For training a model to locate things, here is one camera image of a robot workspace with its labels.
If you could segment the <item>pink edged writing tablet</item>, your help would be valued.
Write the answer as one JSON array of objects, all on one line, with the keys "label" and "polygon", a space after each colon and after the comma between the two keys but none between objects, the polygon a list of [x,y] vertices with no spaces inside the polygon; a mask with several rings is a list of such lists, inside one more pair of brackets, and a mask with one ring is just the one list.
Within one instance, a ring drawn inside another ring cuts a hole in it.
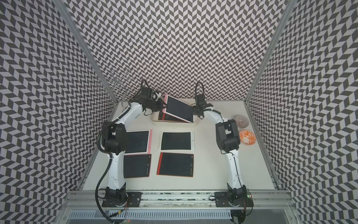
[{"label": "pink edged writing tablet", "polygon": [[149,154],[151,152],[152,130],[127,132],[128,147],[127,155]]}]

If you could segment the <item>white framed writing tablet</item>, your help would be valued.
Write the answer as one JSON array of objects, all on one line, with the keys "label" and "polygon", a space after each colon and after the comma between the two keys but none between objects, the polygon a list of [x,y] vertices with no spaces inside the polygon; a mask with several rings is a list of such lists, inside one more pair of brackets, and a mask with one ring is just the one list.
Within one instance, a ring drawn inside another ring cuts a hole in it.
[{"label": "white framed writing tablet", "polygon": [[194,132],[161,132],[158,149],[194,151]]}]

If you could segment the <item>red framed writing tablet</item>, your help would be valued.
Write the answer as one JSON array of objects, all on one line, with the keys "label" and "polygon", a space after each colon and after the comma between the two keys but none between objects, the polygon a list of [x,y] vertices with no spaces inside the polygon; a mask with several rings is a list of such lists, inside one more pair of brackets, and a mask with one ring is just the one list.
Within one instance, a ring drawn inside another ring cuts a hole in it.
[{"label": "red framed writing tablet", "polygon": [[150,176],[152,155],[126,155],[124,157],[124,178]]}]

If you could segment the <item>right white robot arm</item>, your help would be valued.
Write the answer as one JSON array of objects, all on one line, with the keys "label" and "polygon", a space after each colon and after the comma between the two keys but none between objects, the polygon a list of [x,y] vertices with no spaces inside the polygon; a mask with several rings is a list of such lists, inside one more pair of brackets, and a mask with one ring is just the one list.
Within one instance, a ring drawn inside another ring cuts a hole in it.
[{"label": "right white robot arm", "polygon": [[207,118],[215,124],[216,143],[220,153],[225,156],[228,170],[229,204],[234,207],[246,205],[248,193],[240,171],[238,149],[241,140],[236,121],[223,117],[212,104],[206,102],[204,94],[195,96],[194,115]]}]

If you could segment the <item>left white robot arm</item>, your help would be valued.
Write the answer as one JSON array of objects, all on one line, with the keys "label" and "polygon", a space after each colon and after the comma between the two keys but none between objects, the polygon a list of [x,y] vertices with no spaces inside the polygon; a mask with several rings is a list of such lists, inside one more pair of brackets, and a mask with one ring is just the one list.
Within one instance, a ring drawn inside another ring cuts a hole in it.
[{"label": "left white robot arm", "polygon": [[107,154],[109,164],[105,173],[96,186],[109,175],[105,188],[105,200],[121,206],[127,202],[126,183],[124,178],[124,156],[129,148],[129,138],[126,128],[147,109],[158,112],[165,108],[162,93],[150,87],[141,87],[129,100],[128,107],[113,121],[105,122],[97,137],[97,148]]}]

